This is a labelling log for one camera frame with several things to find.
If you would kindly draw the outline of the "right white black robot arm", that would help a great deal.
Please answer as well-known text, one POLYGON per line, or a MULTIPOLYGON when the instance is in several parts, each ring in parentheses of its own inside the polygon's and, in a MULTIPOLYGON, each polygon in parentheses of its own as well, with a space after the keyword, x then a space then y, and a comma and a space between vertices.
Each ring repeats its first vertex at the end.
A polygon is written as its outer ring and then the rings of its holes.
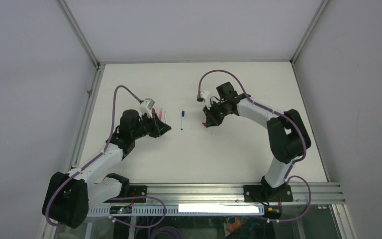
POLYGON ((272 202, 290 191, 286 183, 294 164, 306 155, 311 139, 299 112, 295 109, 276 111, 261 105, 248 94, 238 94, 230 82, 217 88, 218 97, 212 100, 208 91, 198 91, 197 101, 205 104, 205 127, 219 126, 227 115, 252 120, 268 132, 273 159, 261 179, 258 192, 250 193, 254 200, 272 202))

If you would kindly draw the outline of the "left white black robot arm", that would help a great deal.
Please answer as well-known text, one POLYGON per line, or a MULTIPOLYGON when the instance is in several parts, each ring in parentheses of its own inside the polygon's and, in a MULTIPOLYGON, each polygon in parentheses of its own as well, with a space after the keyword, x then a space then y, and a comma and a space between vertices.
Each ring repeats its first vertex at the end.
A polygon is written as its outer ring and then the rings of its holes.
POLYGON ((149 136, 158 138, 170 131, 156 113, 139 114, 125 110, 118 126, 111 127, 111 135, 103 149, 88 163, 67 173, 52 175, 42 207, 42 214, 53 226, 77 228, 86 219, 89 209, 115 199, 131 200, 129 179, 110 169, 124 160, 135 147, 136 140, 149 136))

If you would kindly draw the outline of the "white blue-tip pen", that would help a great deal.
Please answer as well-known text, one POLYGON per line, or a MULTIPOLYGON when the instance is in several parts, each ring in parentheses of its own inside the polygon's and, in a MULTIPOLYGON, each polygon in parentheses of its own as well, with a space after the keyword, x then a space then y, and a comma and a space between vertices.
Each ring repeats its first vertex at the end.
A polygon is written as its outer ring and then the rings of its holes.
POLYGON ((184 129, 185 111, 182 111, 180 130, 184 129))

